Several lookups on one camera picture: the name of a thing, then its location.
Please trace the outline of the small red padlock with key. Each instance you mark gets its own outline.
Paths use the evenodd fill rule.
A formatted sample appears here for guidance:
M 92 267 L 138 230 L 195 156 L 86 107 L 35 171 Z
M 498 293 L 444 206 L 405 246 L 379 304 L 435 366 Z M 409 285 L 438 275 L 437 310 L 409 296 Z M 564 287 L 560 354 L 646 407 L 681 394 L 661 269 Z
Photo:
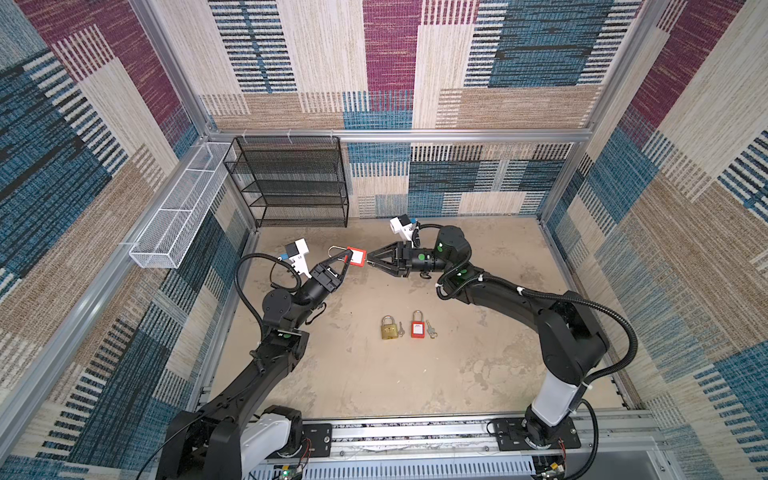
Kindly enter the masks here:
M 333 254 L 340 253 L 342 251 L 348 250 L 351 253 L 351 259 L 349 260 L 349 263 L 353 266 L 357 267 L 364 267 L 366 265 L 367 261 L 367 251 L 363 249 L 358 249 L 355 247 L 341 247 L 337 245 L 332 245 L 328 248 L 328 256 L 331 257 Z

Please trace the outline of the brass padlock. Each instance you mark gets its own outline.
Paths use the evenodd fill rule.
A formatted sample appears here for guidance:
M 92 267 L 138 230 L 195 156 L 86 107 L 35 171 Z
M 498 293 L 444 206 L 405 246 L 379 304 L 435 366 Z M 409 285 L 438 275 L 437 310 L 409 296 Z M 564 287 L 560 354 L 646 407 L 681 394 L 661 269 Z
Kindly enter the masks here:
M 391 315 L 385 315 L 381 319 L 380 333 L 383 340 L 393 340 L 400 336 L 398 324 Z

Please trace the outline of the red padlock with white label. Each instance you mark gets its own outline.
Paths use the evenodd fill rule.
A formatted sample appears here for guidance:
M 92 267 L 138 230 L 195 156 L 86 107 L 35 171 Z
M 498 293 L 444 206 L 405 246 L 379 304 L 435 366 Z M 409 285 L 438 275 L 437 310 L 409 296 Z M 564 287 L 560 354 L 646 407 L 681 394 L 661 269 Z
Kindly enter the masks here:
M 415 339 L 423 339 L 426 336 L 426 322 L 420 310 L 412 313 L 410 336 Z

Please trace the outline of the key with ring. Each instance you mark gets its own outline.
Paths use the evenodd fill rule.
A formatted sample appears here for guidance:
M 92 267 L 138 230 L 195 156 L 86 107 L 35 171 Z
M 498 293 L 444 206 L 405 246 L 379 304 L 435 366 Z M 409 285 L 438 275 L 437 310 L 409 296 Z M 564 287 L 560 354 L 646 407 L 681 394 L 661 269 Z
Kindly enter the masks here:
M 438 337 L 437 331 L 429 322 L 426 322 L 426 330 L 431 339 L 436 339 Z

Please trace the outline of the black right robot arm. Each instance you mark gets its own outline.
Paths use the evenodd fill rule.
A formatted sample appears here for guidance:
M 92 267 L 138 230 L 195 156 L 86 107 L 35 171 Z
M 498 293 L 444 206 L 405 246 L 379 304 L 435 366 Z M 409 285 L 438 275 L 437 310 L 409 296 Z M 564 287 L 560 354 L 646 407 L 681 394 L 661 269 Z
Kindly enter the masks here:
M 399 240 L 370 251 L 367 263 L 394 277 L 439 275 L 442 300 L 485 307 L 522 323 L 538 335 L 547 373 L 525 412 L 526 441 L 547 448 L 583 398 L 590 372 L 608 350 L 598 319 L 577 293 L 536 293 L 471 263 L 472 248 L 457 226 L 438 230 L 431 248 Z

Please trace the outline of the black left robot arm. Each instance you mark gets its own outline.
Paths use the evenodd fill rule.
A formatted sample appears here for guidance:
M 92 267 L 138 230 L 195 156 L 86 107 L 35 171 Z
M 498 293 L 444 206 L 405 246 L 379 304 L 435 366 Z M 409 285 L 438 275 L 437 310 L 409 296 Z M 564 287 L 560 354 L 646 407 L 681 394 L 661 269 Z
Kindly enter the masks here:
M 275 453 L 293 456 L 304 445 L 300 411 L 259 408 L 303 358 L 302 325 L 340 288 L 353 258 L 346 249 L 315 265 L 308 280 L 273 285 L 252 313 L 261 329 L 251 361 L 224 390 L 193 412 L 182 411 L 158 449 L 158 479 L 244 479 Z

